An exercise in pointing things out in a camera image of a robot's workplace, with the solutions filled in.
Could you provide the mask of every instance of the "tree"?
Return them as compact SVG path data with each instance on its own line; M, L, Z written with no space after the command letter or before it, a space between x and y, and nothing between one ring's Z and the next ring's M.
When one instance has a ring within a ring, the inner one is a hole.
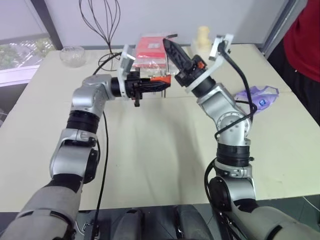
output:
M48 52L56 50L53 44L47 39L39 39L35 41L34 54L40 58L45 58Z
M0 45L0 70L15 68L21 60L15 48L9 44Z

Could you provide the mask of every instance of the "red shirt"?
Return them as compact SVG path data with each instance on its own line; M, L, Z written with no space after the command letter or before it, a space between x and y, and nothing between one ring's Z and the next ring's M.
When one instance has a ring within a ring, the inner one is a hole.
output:
M308 0L285 34L283 43L290 65L320 82L320 0Z

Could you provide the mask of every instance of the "person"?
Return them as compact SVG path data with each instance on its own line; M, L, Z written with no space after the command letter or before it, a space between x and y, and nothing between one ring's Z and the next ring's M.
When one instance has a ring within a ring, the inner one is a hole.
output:
M308 0L268 61L320 126L320 0Z

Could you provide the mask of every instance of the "white wall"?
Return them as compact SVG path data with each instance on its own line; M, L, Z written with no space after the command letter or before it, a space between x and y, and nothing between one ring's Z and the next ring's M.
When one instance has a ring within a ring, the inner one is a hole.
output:
M236 43L263 44L288 0L119 0L121 21L112 45L135 44L140 34L177 32L189 44L197 27L207 25L211 37L235 34ZM104 41L83 22L78 0L45 0L64 46L101 46ZM93 1L100 22L102 0Z
M0 0L0 45L34 36L48 34L30 0Z

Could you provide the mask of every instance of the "red package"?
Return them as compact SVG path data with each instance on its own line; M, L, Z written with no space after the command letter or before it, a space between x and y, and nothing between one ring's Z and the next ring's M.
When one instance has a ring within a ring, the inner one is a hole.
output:
M143 36L136 47L137 58L165 59L166 52L163 43L165 36Z

